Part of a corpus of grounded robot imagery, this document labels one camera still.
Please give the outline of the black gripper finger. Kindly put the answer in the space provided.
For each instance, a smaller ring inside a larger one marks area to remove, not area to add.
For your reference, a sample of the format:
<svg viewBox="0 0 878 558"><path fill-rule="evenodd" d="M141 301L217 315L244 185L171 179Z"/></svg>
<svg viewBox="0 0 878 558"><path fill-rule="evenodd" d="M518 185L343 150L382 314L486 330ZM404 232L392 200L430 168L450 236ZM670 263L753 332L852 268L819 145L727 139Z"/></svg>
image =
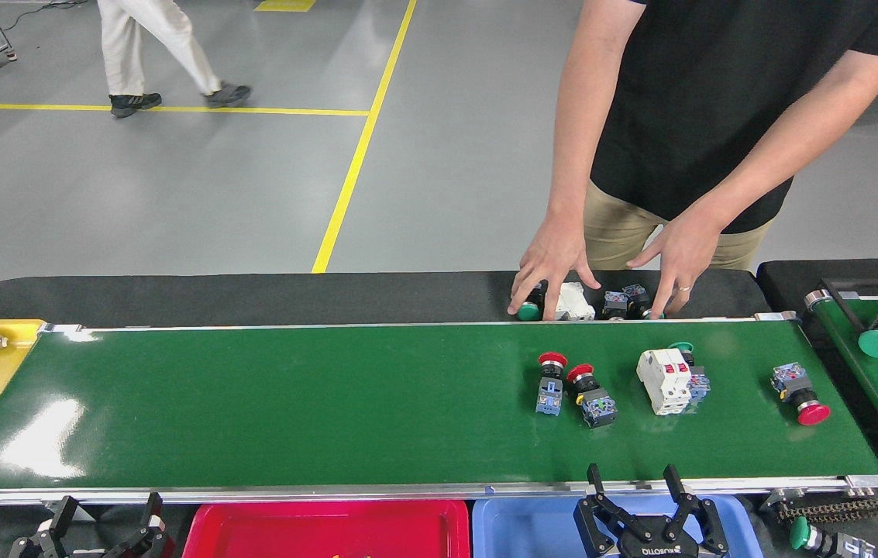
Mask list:
<svg viewBox="0 0 878 558"><path fill-rule="evenodd" d="M664 480L671 498L676 502L677 510L671 519L666 520L665 527L661 531L662 540L673 546L679 544L680 550L677 553L681 556L726 556L729 544L714 502L691 494L684 487L682 477L672 463L664 469ZM684 541L686 536L683 527L689 515L693 516L700 526L701 542L694 541L687 544Z"/></svg>
<svg viewBox="0 0 878 558"><path fill-rule="evenodd" d="M17 538L8 552L15 557L69 557L64 548L64 537L71 528L80 502L73 497L63 497L52 519L43 522L32 536Z"/></svg>
<svg viewBox="0 0 878 558"><path fill-rule="evenodd" d="M630 557L633 547L645 542L643 525L636 516L606 497L596 463L588 466L587 480L592 492L584 495L574 509L574 522L585 554L604 557L616 549L620 556Z"/></svg>
<svg viewBox="0 0 878 558"><path fill-rule="evenodd" d="M173 557L175 541L162 519L163 499L151 492L141 516L141 526L130 537L109 548L102 557Z"/></svg>

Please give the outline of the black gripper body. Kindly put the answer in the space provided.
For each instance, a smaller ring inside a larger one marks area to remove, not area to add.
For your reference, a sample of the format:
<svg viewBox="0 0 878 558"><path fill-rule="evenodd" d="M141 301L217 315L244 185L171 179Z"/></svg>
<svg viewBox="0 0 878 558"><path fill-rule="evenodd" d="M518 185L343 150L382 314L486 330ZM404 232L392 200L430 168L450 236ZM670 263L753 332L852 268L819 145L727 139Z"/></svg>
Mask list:
<svg viewBox="0 0 878 558"><path fill-rule="evenodd" d="M641 540L629 530L617 537L617 549L621 557L697 557L700 547L687 533L677 534L673 539L658 529L652 530L652 538Z"/></svg>

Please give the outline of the person's left hand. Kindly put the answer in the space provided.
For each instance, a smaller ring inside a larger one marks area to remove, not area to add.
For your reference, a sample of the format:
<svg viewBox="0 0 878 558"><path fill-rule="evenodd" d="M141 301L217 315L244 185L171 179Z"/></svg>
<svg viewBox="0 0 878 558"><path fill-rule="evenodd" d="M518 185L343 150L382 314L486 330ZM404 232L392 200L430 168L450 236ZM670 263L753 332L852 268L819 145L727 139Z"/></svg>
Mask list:
<svg viewBox="0 0 878 558"><path fill-rule="evenodd" d="M659 283L652 297L651 320L675 315L686 306L694 283L711 264L719 234L721 230L714 220L689 208L627 262L629 268L640 268L659 258Z"/></svg>

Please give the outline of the person's right hand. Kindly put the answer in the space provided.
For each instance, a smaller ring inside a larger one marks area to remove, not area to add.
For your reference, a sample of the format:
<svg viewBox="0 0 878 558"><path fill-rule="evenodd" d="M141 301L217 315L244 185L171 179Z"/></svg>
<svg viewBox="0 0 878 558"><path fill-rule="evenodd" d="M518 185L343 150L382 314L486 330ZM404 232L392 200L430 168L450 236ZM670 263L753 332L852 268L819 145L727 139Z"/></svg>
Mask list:
<svg viewBox="0 0 878 558"><path fill-rule="evenodd" d="M601 283L588 265L583 223L572 215L548 211L520 260L511 286L507 313L518 314L531 290L545 282L547 289L542 303L542 317L552 321L562 285L572 272L577 273L584 286L601 288Z"/></svg>

